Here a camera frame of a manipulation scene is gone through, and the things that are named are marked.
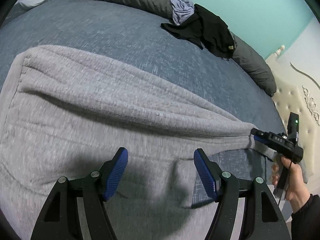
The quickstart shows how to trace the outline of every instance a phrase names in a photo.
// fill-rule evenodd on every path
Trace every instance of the black shirt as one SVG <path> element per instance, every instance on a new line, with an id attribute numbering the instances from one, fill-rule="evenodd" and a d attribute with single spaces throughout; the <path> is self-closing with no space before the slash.
<path id="1" fill-rule="evenodd" d="M 232 58 L 234 40 L 228 25 L 217 15 L 195 4 L 195 12 L 181 25 L 162 23 L 161 28 L 177 39 L 190 41 L 200 49 L 204 46 L 217 57 Z"/>
<path id="2" fill-rule="evenodd" d="M 320 239 L 320 198 L 310 194 L 307 203 L 291 215 L 292 240 Z"/>

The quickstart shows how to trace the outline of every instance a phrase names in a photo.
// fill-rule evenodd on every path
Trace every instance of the blue finger pad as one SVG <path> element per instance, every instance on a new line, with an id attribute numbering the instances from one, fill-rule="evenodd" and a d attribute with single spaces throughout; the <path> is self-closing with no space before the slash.
<path id="1" fill-rule="evenodd" d="M 254 135 L 254 136 L 253 136 L 253 139 L 254 139 L 255 141 L 261 142 L 261 143 L 263 143 L 263 144 L 268 144 L 268 141 L 267 141 L 267 140 L 261 139 L 259 136 Z"/>
<path id="2" fill-rule="evenodd" d="M 201 155 L 198 152 L 198 150 L 195 150 L 193 159 L 208 197 L 216 201 L 218 198 L 218 195 L 216 193 L 216 182 L 210 174 L 209 169 L 205 165 L 204 160 L 201 158 Z"/>
<path id="3" fill-rule="evenodd" d="M 124 149 L 116 161 L 115 166 L 110 172 L 106 181 L 106 191 L 103 193 L 103 198 L 109 200 L 115 193 L 119 185 L 124 169 L 128 163 L 128 151 Z"/>

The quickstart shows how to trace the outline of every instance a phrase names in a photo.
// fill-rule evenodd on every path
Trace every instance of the tufted headboard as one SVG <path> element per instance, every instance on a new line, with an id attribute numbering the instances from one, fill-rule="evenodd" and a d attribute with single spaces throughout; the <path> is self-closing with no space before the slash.
<path id="1" fill-rule="evenodd" d="M 284 50 L 282 45 L 271 54 L 266 62 L 275 77 L 277 91 L 273 96 L 282 122 L 287 127 L 290 112 L 299 114 L 299 142 L 304 149 L 304 160 L 307 166 L 309 190 L 319 187 L 320 171 L 320 110 L 316 102 L 320 102 L 320 86 L 309 75 L 300 71 L 294 63 L 289 66 L 277 62 L 277 57 Z"/>

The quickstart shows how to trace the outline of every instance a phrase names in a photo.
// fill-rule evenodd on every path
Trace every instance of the dark gray pillow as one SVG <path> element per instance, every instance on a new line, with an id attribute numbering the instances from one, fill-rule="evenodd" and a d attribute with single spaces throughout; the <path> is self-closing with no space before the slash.
<path id="1" fill-rule="evenodd" d="M 235 40 L 232 59 L 263 89 L 269 96 L 276 92 L 276 82 L 270 67 L 264 59 L 238 36 L 230 32 Z"/>

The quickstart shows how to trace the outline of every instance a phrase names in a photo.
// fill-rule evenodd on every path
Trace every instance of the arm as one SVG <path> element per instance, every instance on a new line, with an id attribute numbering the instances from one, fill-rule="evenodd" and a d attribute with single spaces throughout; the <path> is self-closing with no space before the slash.
<path id="1" fill-rule="evenodd" d="M 320 239 L 320 198 L 309 195 L 307 202 L 292 214 L 292 240 Z"/>
<path id="2" fill-rule="evenodd" d="M 283 165 L 289 168 L 291 161 L 282 157 Z M 272 184 L 277 185 L 278 166 L 273 166 Z M 286 193 L 293 214 L 291 222 L 292 240 L 320 239 L 320 198 L 311 195 L 303 182 L 302 171 L 298 164 L 291 164 L 289 188 Z"/>

